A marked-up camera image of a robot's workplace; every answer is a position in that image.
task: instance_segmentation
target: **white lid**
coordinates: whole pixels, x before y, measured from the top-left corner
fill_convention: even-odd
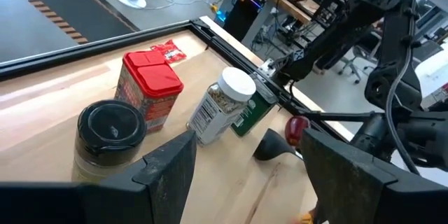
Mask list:
[[[218,79],[219,88],[238,102],[247,102],[257,90],[252,78],[234,67],[226,67]]]

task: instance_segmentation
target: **cable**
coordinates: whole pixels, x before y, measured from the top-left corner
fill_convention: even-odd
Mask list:
[[[417,1],[412,0],[411,3],[411,9],[412,12],[415,12],[417,6]],[[412,38],[414,35],[414,29],[415,29],[415,20],[414,18],[411,18],[409,21],[409,36]],[[401,158],[403,159],[403,162],[406,164],[407,168],[416,175],[420,175],[419,170],[416,168],[414,162],[412,161],[411,156],[406,151],[406,148],[403,146],[403,143],[400,140],[400,137],[398,136],[397,129],[395,128],[395,125],[393,124],[392,119],[392,103],[393,98],[396,97],[396,89],[398,87],[398,84],[401,81],[401,78],[405,75],[405,72],[410,65],[412,61],[412,55],[411,55],[411,48],[409,47],[406,52],[406,58],[405,58],[405,65],[401,69],[400,73],[398,74],[397,78],[392,82],[391,89],[389,90],[386,98],[386,107],[384,108],[384,112],[386,114],[386,123],[387,127],[389,129],[389,132],[392,135],[393,141],[395,143],[395,146],[397,147],[397,151],[399,152]]]
[[[209,3],[209,2],[204,1],[204,0],[194,0],[194,1],[191,1],[191,2],[187,2],[187,3],[179,3],[179,2],[175,2],[174,0],[165,0],[165,1],[168,2],[167,5],[158,6],[158,7],[145,7],[145,8],[142,8],[142,10],[162,10],[164,8],[168,8],[168,7],[171,7],[171,6],[174,6],[174,5],[190,5],[190,4],[194,4],[194,3],[205,3],[208,6],[212,6],[212,5],[219,4],[222,0],[217,0],[217,1],[213,2],[213,3]]]

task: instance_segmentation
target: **green bottle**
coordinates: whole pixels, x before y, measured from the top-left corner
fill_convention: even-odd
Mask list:
[[[248,101],[247,107],[231,126],[232,130],[240,137],[249,133],[278,102],[277,96],[275,96],[256,74],[251,74],[251,77],[255,82],[257,91]]]

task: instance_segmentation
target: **red spice container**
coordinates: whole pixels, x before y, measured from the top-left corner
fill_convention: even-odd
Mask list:
[[[161,130],[183,84],[158,51],[129,52],[123,57],[115,99],[144,116],[146,133]]]

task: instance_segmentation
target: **red lid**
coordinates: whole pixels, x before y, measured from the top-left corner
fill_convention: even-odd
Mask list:
[[[160,98],[182,92],[181,80],[162,53],[129,52],[124,56],[123,62],[146,96]]]

